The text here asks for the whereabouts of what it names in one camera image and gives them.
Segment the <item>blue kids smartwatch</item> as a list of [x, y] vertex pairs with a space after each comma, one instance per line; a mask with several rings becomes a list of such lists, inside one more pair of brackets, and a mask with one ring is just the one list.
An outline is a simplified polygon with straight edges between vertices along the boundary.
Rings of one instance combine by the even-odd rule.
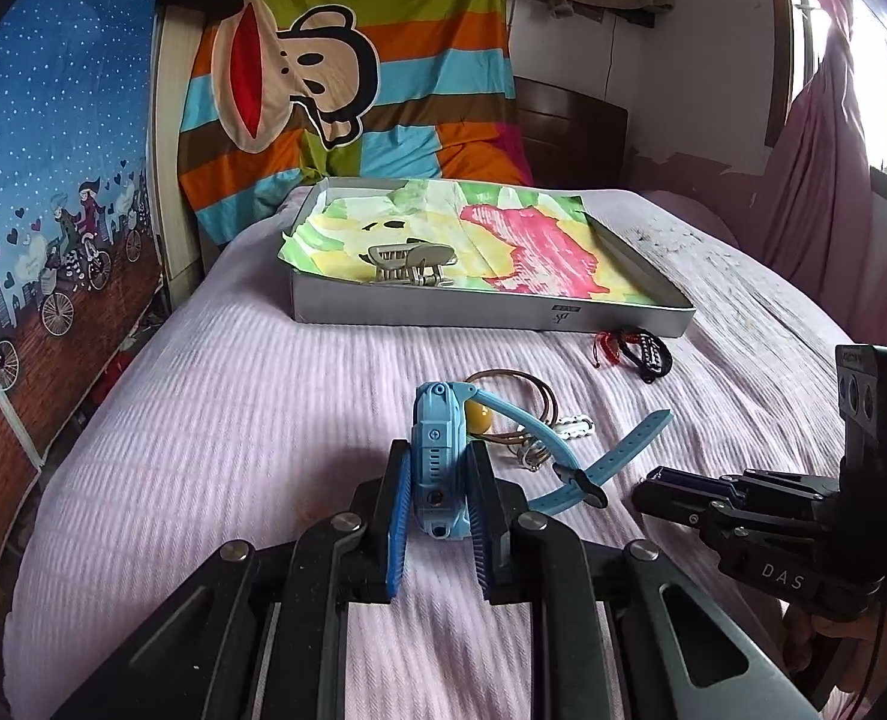
[[552, 427], [533, 421], [497, 395], [466, 382], [424, 383], [417, 389], [411, 431], [412, 504], [420, 529], [435, 539], [463, 539], [469, 535], [466, 458], [471, 438], [464, 405], [471, 400], [524, 422], [528, 437], [548, 450], [560, 486], [528, 502], [533, 511], [544, 515], [559, 515], [590, 502], [604, 504], [604, 484], [635, 460], [672, 419], [671, 411], [653, 411], [619, 444], [583, 468], [569, 444]]

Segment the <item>pink bed sheet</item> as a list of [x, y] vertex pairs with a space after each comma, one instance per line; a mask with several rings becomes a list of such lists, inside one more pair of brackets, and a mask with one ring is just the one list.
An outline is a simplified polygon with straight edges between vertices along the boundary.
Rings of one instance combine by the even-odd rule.
[[572, 333], [339, 327], [292, 320], [277, 257], [284, 220], [249, 227], [137, 355], [41, 496], [7, 616], [2, 687], [45, 718], [220, 544], [272, 546], [349, 504], [406, 436], [421, 383], [511, 367], [545, 380], [576, 444], [598, 460], [640, 419], [671, 424], [578, 507], [578, 535], [665, 546], [768, 653], [778, 614], [747, 598], [694, 533], [630, 509], [653, 466], [833, 475], [841, 456], [835, 351], [845, 333], [806, 294], [640, 195], [590, 190], [585, 206], [681, 286], [695, 316], [666, 379], [594, 364]]

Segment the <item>colourful cartoon towel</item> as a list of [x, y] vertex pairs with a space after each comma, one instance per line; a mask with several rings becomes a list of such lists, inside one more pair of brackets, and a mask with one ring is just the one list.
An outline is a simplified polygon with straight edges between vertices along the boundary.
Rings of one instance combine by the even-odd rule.
[[406, 255], [446, 247], [450, 260], [427, 263], [425, 286], [612, 304], [655, 299], [608, 254], [591, 231], [582, 197], [455, 179], [414, 179], [366, 188], [359, 197], [316, 200], [282, 238], [279, 259], [295, 270], [351, 283], [386, 281], [373, 257], [391, 254], [406, 283]]

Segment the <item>pink pillow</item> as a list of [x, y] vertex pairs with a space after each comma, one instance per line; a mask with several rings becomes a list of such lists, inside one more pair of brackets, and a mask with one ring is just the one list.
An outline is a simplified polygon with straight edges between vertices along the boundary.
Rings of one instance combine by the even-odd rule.
[[718, 241], [726, 242], [731, 247], [739, 247], [738, 239], [734, 236], [733, 231], [726, 226], [717, 213], [713, 213], [699, 200], [679, 195], [679, 193], [667, 192], [667, 190], [645, 190], [644, 197], [679, 220], [717, 238]]

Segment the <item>pink curtain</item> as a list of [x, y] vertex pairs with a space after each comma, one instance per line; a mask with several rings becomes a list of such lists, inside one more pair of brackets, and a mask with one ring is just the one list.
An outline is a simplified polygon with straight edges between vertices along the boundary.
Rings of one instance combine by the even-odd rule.
[[824, 57], [793, 99], [751, 208], [747, 250], [822, 307], [850, 337], [887, 344], [887, 263], [866, 284], [871, 166], [856, 96], [852, 5], [829, 10]]

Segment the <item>dark wooden headboard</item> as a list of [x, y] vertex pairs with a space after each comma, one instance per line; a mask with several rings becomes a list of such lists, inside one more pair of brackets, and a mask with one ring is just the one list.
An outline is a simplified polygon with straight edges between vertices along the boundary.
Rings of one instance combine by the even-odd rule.
[[623, 107], [519, 76], [515, 89], [523, 148], [537, 187], [624, 185], [629, 113]]

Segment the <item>blue fabric wardrobe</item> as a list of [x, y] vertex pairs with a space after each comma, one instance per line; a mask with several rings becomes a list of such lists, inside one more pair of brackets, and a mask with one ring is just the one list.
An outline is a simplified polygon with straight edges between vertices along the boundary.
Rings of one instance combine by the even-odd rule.
[[53, 440], [160, 283], [154, 16], [154, 0], [16, 0], [0, 19], [0, 559]]

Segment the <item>window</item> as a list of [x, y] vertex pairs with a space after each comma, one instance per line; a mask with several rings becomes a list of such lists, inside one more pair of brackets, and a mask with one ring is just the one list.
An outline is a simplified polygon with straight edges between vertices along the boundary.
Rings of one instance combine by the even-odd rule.
[[[790, 4], [793, 44], [790, 99], [795, 99], [822, 62], [832, 20], [817, 0], [790, 0]], [[859, 0], [853, 2], [850, 47], [868, 163], [887, 174], [887, 31]]]

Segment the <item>striped monkey blanket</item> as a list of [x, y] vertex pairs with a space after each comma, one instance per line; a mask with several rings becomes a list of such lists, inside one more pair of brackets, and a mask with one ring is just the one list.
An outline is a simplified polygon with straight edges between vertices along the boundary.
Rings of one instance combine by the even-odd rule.
[[242, 0], [204, 29], [178, 142], [204, 236], [324, 177], [530, 184], [507, 0]]

